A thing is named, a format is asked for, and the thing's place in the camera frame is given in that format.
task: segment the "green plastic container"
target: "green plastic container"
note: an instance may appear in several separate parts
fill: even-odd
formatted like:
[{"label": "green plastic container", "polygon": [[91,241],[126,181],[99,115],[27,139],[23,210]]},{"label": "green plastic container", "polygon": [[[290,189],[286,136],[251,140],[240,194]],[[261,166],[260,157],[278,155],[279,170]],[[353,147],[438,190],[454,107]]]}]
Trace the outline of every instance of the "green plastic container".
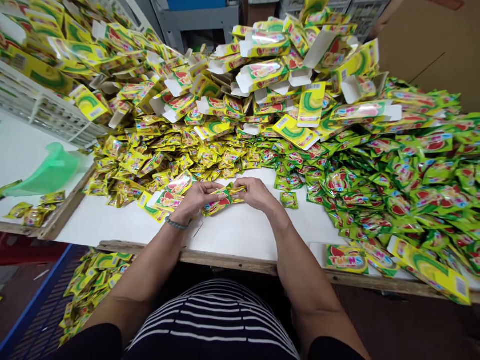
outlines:
[{"label": "green plastic container", "polygon": [[60,190],[75,175],[80,164],[79,158],[66,152],[58,142],[52,142],[45,149],[49,154],[37,171],[17,186],[5,190],[4,196],[50,194]]}]

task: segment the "pile of snack packets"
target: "pile of snack packets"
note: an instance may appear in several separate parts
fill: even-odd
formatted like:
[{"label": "pile of snack packets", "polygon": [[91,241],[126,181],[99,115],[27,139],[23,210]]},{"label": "pile of snack packets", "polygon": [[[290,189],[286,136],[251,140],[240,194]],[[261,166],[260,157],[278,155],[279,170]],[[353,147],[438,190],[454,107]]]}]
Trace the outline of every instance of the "pile of snack packets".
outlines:
[{"label": "pile of snack packets", "polygon": [[102,253],[93,248],[81,257],[81,264],[75,269],[63,294],[64,298],[73,297],[58,325],[64,333],[59,346],[80,331],[136,257],[121,252]]},{"label": "pile of snack packets", "polygon": [[22,219],[23,226],[40,228],[49,216],[65,201],[65,191],[53,192],[40,198],[40,205],[20,202],[4,216],[5,219]]},{"label": "pile of snack packets", "polygon": [[[469,303],[460,273],[480,277],[480,113],[463,114],[460,94],[381,72],[378,40],[360,44],[351,16],[327,2],[182,55],[85,0],[30,1],[20,7],[30,26],[6,15],[29,33],[3,57],[41,83],[25,65],[38,61],[45,86],[110,127],[85,194],[117,208],[138,201],[161,222],[196,181],[270,168],[286,208],[298,209],[306,185],[348,239],[328,248],[329,268],[365,274],[370,263],[393,277],[400,266]],[[228,198],[205,216],[234,203],[232,184],[219,192]]]}]

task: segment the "beaded bracelet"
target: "beaded bracelet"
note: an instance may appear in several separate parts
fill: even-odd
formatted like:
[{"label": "beaded bracelet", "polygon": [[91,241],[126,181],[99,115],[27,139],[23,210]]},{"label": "beaded bracelet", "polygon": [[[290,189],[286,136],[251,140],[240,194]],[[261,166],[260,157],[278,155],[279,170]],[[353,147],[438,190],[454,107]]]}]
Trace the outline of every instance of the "beaded bracelet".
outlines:
[{"label": "beaded bracelet", "polygon": [[170,215],[168,215],[168,216],[166,217],[165,222],[166,222],[167,224],[172,225],[174,228],[177,228],[177,229],[180,229],[180,230],[187,230],[187,229],[189,228],[188,225],[187,225],[187,226],[183,226],[183,225],[180,225],[179,223],[176,223],[176,222],[170,220]]}]

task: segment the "hand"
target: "hand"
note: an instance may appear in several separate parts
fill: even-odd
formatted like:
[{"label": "hand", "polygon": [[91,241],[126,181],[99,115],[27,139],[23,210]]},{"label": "hand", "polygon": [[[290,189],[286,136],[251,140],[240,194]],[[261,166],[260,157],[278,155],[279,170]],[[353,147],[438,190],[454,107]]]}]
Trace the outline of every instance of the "hand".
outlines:
[{"label": "hand", "polygon": [[206,204],[227,198],[225,194],[212,195],[214,191],[221,188],[224,188],[224,186],[216,182],[195,182],[186,192],[180,205],[170,215],[170,219],[174,223],[187,226],[190,219]]},{"label": "hand", "polygon": [[246,191],[239,192],[233,197],[245,200],[252,208],[264,213],[273,211],[279,207],[282,208],[280,202],[274,198],[262,180],[255,177],[241,177],[237,179],[233,187],[239,188],[242,186],[246,186]]}]

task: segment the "blue bin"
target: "blue bin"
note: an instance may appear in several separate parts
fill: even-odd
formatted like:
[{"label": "blue bin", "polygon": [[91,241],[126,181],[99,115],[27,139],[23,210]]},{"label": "blue bin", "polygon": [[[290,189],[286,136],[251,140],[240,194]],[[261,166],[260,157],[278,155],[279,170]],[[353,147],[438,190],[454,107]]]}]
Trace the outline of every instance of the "blue bin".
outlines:
[{"label": "blue bin", "polygon": [[69,245],[50,271],[30,304],[0,344],[2,360],[48,360],[60,344],[64,330],[59,327],[65,306],[73,295],[63,297],[88,247]]},{"label": "blue bin", "polygon": [[227,6],[226,0],[168,0],[170,11],[189,11],[200,9],[218,9]]}]

